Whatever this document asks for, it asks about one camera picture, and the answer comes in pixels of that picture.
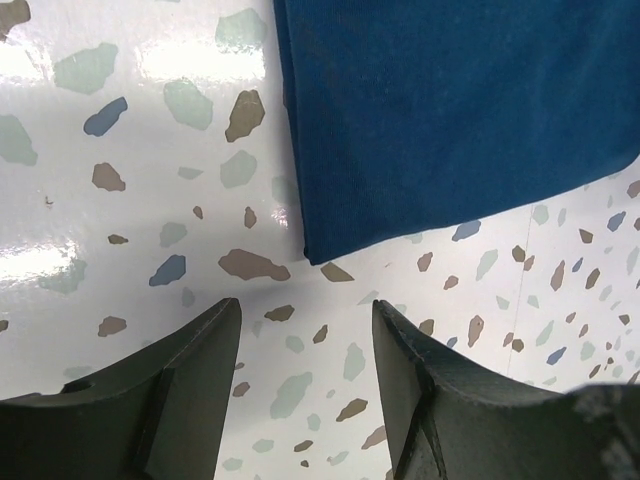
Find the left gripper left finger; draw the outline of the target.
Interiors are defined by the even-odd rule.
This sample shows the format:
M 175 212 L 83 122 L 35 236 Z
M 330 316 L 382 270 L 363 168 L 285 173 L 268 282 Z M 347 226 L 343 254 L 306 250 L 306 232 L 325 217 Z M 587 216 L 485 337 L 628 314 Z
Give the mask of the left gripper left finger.
M 213 478 L 241 322 L 226 298 L 58 394 L 2 401 L 2 478 Z

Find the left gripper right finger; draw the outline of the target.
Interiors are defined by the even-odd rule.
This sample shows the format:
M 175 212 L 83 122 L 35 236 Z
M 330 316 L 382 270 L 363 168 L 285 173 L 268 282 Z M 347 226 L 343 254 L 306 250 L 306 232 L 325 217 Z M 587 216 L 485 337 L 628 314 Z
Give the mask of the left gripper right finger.
M 556 393 L 489 370 L 372 305 L 381 406 L 396 479 L 636 479 L 639 388 Z

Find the dark blue t shirt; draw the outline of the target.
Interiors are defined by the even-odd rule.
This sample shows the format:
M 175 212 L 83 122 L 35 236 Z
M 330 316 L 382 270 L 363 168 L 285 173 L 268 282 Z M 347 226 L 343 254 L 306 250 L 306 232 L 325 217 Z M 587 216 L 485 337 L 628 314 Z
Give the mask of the dark blue t shirt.
M 314 265 L 638 157 L 635 1 L 278 1 L 274 16 Z

